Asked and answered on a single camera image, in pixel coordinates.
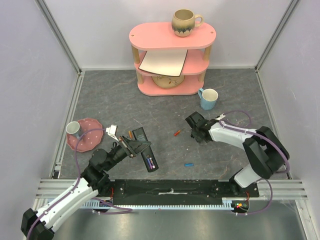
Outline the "black remote control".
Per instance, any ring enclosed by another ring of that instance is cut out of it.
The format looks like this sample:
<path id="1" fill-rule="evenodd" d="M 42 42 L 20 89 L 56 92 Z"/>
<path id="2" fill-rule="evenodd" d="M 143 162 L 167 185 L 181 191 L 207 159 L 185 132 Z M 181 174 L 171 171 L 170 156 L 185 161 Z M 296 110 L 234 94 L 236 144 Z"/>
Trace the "black remote control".
<path id="1" fill-rule="evenodd" d="M 147 135 L 146 135 L 143 127 L 140 127 L 140 128 L 133 130 L 132 134 L 133 134 L 134 139 L 137 141 L 142 141 L 142 142 L 148 141 Z M 141 157 L 142 157 L 143 162 L 145 164 L 145 167 L 149 173 L 155 172 L 156 170 L 159 169 L 158 163 L 156 161 L 156 158 L 154 156 L 154 153 L 153 153 L 150 145 L 146 149 L 143 150 L 143 152 L 141 153 Z M 153 163 L 155 165 L 155 168 L 150 169 L 150 167 L 147 163 L 147 160 L 146 160 L 146 158 L 149 158 L 149 157 L 152 158 Z"/>

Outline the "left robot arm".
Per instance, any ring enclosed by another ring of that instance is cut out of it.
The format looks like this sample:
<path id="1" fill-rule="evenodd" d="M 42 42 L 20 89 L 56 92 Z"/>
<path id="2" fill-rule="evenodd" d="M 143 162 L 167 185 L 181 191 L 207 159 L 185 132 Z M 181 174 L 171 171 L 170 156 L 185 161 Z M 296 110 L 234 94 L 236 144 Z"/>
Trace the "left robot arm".
<path id="1" fill-rule="evenodd" d="M 80 177 L 63 193 L 37 211 L 31 208 L 22 216 L 21 231 L 28 240 L 51 240 L 59 224 L 88 200 L 106 196 L 111 188 L 108 171 L 126 157 L 134 158 L 151 145 L 149 141 L 124 136 L 114 142 L 110 152 L 96 149 Z"/>

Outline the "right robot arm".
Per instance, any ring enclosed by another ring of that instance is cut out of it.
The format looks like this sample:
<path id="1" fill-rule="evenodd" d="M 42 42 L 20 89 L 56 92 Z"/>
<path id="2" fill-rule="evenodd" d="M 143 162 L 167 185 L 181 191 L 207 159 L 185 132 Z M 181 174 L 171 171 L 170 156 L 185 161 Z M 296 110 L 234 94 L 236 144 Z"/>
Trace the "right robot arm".
<path id="1" fill-rule="evenodd" d="M 221 142 L 244 150 L 249 164 L 237 172 L 229 184 L 229 191 L 235 197 L 242 196 L 247 187 L 272 175 L 290 170 L 290 155 L 273 131 L 262 126 L 259 129 L 232 125 L 222 113 L 207 120 L 199 112 L 189 115 L 186 122 L 191 128 L 191 137 L 196 142 Z"/>

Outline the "blue purple battery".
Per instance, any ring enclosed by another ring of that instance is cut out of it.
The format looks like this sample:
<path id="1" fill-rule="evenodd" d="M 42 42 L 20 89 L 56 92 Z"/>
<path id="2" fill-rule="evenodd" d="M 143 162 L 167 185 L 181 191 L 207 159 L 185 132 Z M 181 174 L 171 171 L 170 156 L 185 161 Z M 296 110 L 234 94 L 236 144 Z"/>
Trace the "blue purple battery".
<path id="1" fill-rule="evenodd" d="M 149 159 L 149 162 L 150 162 L 150 164 L 151 164 L 152 168 L 153 168 L 153 169 L 155 169 L 155 168 L 156 168 L 156 166 L 155 166 L 155 164 L 153 163 L 152 158 L 151 158 L 151 157 L 149 157 L 148 159 Z"/>

